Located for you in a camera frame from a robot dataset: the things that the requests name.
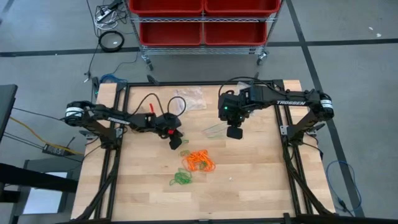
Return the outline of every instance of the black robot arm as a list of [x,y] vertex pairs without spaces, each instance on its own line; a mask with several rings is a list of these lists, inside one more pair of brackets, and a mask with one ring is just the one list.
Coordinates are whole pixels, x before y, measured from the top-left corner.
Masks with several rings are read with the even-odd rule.
[[155,113],[129,114],[105,105],[94,105],[89,101],[74,101],[67,105],[64,121],[70,126],[83,127],[101,140],[102,148],[116,149],[120,146],[120,138],[115,129],[105,128],[98,121],[108,120],[125,124],[132,130],[144,133],[158,134],[162,139],[170,139],[170,148],[176,149],[181,145],[182,133],[177,130],[181,121],[172,113],[156,116]]
[[277,91],[268,86],[252,85],[234,95],[230,90],[222,93],[218,99],[218,117],[227,121],[227,136],[241,139],[243,131],[239,127],[249,118],[253,110],[261,110],[272,105],[307,106],[310,111],[295,125],[282,131],[290,143],[300,144],[303,135],[320,121],[327,121],[334,116],[331,98],[319,91]]

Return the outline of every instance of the blue cable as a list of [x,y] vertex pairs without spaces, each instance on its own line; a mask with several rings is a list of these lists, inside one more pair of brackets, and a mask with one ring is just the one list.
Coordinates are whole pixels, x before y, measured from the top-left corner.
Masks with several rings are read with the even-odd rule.
[[[337,200],[339,201],[339,203],[341,203],[343,200],[338,196],[338,194],[336,193],[336,191],[333,189],[333,186],[331,185],[330,180],[329,180],[329,168],[330,168],[330,166],[331,166],[332,164],[334,164],[334,163],[345,164],[345,165],[347,165],[347,166],[353,171],[353,182],[354,182],[355,190],[356,190],[357,193],[358,193],[359,204],[358,204],[358,206],[357,206],[356,208],[353,208],[352,210],[348,210],[348,211],[349,211],[349,212],[355,212],[355,211],[357,211],[357,209],[359,209],[359,208],[361,207],[361,205],[362,205],[362,196],[361,196],[361,193],[360,193],[359,190],[358,190],[358,187],[356,186],[354,168],[353,168],[351,165],[349,165],[347,162],[345,162],[345,161],[332,161],[332,162],[330,162],[330,163],[328,164],[328,166],[327,166],[327,168],[326,168],[326,180],[328,181],[328,185],[329,185],[331,191],[336,195]],[[339,208],[339,207],[336,207],[336,206],[335,206],[335,208],[336,208],[337,210],[342,211],[342,212],[345,212],[345,211],[346,211],[346,210],[344,210],[344,209],[342,209],[342,208]]]
[[115,77],[112,73],[103,75],[99,80],[100,83],[105,83],[107,81],[110,81],[111,83],[127,82],[125,79]]

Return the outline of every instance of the red storage bin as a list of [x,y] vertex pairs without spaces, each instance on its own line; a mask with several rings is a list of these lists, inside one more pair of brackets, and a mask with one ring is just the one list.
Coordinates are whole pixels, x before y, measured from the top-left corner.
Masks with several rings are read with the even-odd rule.
[[206,45],[263,45],[267,40],[265,22],[207,22]]
[[207,16],[270,16],[280,0],[205,0]]
[[142,22],[140,41],[146,46],[196,46],[201,44],[200,22]]
[[203,0],[130,0],[129,7],[142,17],[201,16]]

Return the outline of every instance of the rubber band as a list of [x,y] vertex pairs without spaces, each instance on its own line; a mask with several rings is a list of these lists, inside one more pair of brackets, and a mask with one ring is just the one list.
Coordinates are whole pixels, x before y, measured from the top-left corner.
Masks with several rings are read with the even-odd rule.
[[216,164],[208,157],[206,149],[191,152],[182,160],[182,165],[189,171],[211,172],[216,168]]
[[174,179],[170,180],[169,185],[171,186],[175,183],[178,183],[180,185],[192,183],[191,172],[183,168],[178,168],[178,172],[174,174]]

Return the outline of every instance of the clear plastic bag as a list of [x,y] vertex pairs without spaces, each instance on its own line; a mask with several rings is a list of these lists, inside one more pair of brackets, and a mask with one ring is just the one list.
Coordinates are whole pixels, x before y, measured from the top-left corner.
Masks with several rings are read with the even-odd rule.
[[[203,110],[207,107],[206,101],[203,97],[203,92],[199,86],[176,90],[175,95],[181,96],[184,98],[185,102],[187,102],[187,108],[185,111]],[[181,111],[184,109],[184,102],[181,99],[176,99],[176,102],[177,111],[178,113],[181,113]]]
[[202,130],[202,133],[208,139],[225,139],[227,128],[228,128],[227,122],[222,122],[220,124],[216,124],[212,127]]

